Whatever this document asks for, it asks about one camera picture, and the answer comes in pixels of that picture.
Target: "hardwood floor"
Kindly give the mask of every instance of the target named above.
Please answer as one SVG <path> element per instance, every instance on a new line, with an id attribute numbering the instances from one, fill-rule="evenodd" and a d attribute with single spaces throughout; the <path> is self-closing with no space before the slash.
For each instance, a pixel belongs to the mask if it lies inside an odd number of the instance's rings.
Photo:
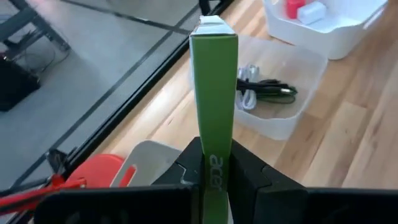
<path id="1" fill-rule="evenodd" d="M 222 17 L 239 34 L 267 35 L 260 0 L 235 0 Z M 286 142 L 240 124 L 234 138 L 306 186 L 398 188 L 398 2 L 348 57 L 330 61 L 311 105 Z M 183 149 L 198 135 L 189 54 L 98 148 L 127 156 L 145 139 Z"/>

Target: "black wire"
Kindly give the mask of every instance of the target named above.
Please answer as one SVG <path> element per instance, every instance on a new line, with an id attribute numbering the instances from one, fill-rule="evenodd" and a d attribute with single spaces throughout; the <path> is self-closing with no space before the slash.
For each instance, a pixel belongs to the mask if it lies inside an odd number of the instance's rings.
<path id="1" fill-rule="evenodd" d="M 298 93 L 294 86 L 282 83 L 276 79 L 262 80 L 258 83 L 238 79 L 236 89 L 241 91 L 242 94 L 246 90 L 253 90 L 256 92 L 258 100 L 278 104 L 294 103 L 295 96 Z"/>

